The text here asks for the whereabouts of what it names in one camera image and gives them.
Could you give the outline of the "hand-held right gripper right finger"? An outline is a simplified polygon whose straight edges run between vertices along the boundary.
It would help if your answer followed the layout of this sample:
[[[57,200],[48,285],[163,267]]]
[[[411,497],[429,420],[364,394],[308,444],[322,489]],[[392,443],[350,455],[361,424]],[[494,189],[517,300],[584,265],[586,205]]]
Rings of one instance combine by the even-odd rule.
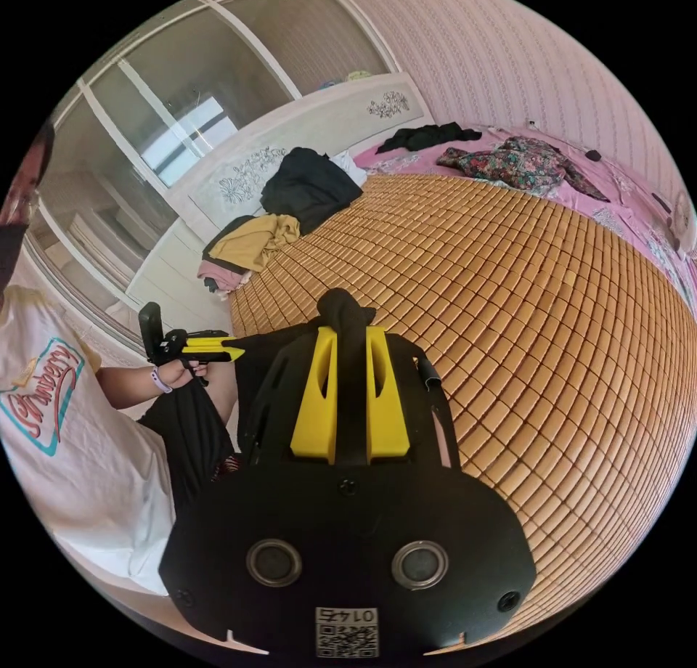
[[[386,332],[380,327],[366,330],[366,368],[367,456],[403,458],[409,436]]]

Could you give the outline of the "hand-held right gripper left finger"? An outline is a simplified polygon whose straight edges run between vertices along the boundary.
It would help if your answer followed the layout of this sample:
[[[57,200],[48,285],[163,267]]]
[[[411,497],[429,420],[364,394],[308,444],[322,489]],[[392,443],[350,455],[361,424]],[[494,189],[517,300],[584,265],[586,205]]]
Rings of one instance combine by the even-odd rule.
[[[296,458],[334,458],[338,419],[338,338],[318,329],[290,449]]]

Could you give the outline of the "person's left hand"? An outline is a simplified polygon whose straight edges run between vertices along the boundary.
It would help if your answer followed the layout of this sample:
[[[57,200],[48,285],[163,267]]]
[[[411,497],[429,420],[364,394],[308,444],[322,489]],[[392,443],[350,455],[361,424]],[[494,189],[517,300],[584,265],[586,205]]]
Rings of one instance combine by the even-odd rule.
[[[181,388],[191,380],[206,382],[208,365],[197,361],[183,362],[175,359],[152,370],[152,379],[155,385],[163,392],[170,393]]]

